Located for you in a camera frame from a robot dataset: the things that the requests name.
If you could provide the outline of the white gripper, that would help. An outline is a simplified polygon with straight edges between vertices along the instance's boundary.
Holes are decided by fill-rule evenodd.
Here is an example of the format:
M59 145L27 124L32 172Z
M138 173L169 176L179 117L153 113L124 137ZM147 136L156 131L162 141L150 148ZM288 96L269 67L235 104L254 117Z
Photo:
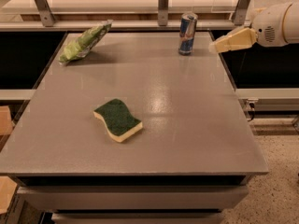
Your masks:
M251 48L256 42L263 47L282 47L291 43L284 30L284 21L292 3L253 8L249 11L251 27L237 27L209 44L212 53Z

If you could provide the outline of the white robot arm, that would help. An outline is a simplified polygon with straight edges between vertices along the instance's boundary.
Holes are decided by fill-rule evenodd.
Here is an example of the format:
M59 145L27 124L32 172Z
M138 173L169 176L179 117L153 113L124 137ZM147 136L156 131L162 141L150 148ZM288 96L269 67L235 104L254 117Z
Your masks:
M250 26L240 26L209 44L212 53L299 43L299 3L273 5L255 12Z

